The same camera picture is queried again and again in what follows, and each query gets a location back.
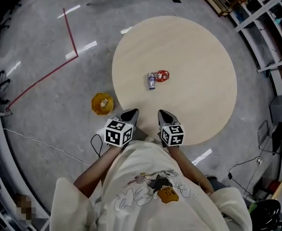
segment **red tape line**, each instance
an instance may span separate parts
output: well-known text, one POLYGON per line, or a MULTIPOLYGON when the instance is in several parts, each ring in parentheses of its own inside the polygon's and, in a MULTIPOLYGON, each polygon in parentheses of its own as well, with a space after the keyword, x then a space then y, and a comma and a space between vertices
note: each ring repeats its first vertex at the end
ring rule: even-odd
POLYGON ((10 110, 10 107, 17 101, 19 100, 25 93, 27 93, 30 89, 32 89, 35 85, 37 85, 39 82, 43 81, 44 79, 46 79, 48 76, 50 76, 51 74, 55 73, 57 70, 59 70, 60 68, 62 68, 63 66, 67 65, 68 63, 72 62, 74 59, 78 58, 78 52, 77 52, 77 48, 75 47, 75 43, 71 34, 71 30, 69 27, 69 23, 68 23, 68 19, 67 19, 67 15, 66 15, 66 11, 63 8, 64 11, 64 16, 65 16, 65 21, 66 21, 66 25, 67 25, 67 29, 68 29, 68 33, 71 39, 71 43, 74 49, 74 52, 76 53, 76 56, 69 59, 68 61, 66 61, 65 63, 61 64, 59 67, 57 67, 56 69, 54 69, 52 72, 48 73, 47 75, 45 75, 44 77, 42 77, 41 79, 37 80, 34 84, 32 84, 30 87, 28 87, 24 92, 22 92, 17 98, 15 98, 6 108, 6 111, 8 112, 10 110))

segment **table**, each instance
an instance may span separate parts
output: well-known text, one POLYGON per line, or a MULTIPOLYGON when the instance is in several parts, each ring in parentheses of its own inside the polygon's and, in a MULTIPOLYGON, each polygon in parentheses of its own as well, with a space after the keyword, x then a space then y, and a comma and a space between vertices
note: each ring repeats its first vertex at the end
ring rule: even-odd
POLYGON ((185 145, 216 135, 232 115, 237 95, 232 61, 219 40, 190 20, 160 16, 135 25, 119 42, 112 65, 123 109, 138 108, 137 126, 158 139, 157 113, 167 110, 184 125, 185 145), (149 90, 147 73, 170 79, 149 90))

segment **person's right arm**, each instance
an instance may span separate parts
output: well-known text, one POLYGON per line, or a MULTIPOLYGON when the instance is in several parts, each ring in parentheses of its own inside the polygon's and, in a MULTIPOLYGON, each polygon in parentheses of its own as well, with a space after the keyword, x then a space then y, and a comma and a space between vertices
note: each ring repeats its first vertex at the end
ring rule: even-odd
POLYGON ((203 173, 200 172, 199 169, 189 161, 189 159, 177 146, 167 147, 167 149, 171 156, 178 163, 186 178, 195 184, 200 185, 206 194, 212 194, 214 192, 214 189, 206 176, 204 176, 203 173))

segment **cartoon character print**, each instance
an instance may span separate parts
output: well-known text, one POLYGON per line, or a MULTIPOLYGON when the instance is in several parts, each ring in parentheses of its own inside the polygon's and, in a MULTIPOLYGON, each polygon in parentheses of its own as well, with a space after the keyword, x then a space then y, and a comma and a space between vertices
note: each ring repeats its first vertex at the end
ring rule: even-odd
POLYGON ((190 188, 178 180, 175 184, 174 178, 178 176, 173 170, 161 170, 154 173, 140 173, 134 180, 127 183, 127 186, 135 186, 134 183, 141 184, 142 187, 133 190, 130 188, 126 194, 119 193, 115 202, 115 209, 120 211, 126 206, 132 206, 133 201, 138 206, 148 204, 152 199, 161 199, 163 203, 178 201, 179 194, 185 198, 190 197, 190 188))

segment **gray floor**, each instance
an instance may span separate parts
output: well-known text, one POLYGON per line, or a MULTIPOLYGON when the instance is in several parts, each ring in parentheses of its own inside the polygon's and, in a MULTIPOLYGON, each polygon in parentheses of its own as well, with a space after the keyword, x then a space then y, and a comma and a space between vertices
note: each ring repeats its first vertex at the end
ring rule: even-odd
MULTIPOLYGON (((185 146, 182 150, 194 160, 212 149, 210 156, 199 162, 198 167, 205 174, 216 175, 225 184, 234 185, 227 178, 228 169, 260 153, 256 132, 263 120, 270 120, 271 84, 263 74, 257 74, 251 53, 234 31, 230 19, 219 18, 203 0, 163 1, 178 16, 212 32, 233 61, 238 95, 230 121, 214 138, 185 146)), ((12 106, 13 115, 4 119, 5 126, 91 164, 97 156, 90 139, 107 119, 91 111, 91 99, 97 92, 108 92, 116 98, 111 66, 112 56, 122 38, 121 30, 147 18, 172 13, 160 0, 24 0, 22 4, 12 14, 11 26, 0 40, 0 69, 8 73, 20 62, 9 74, 12 82, 6 90, 7 98, 13 100, 33 82, 65 62, 65 55, 73 50, 65 20, 63 17, 58 19, 63 7, 68 10, 81 5, 68 14, 77 48, 94 40, 98 45, 26 93, 12 106)), ((121 109, 116 100, 115 105, 114 112, 121 109)), ((43 144, 16 134, 8 135, 20 168, 50 210, 57 178, 74 180, 87 166, 43 144)), ((263 163, 249 189, 274 158, 266 153, 262 156, 263 163)), ((256 167, 256 163, 251 162, 236 167, 232 173, 246 187, 256 167)))

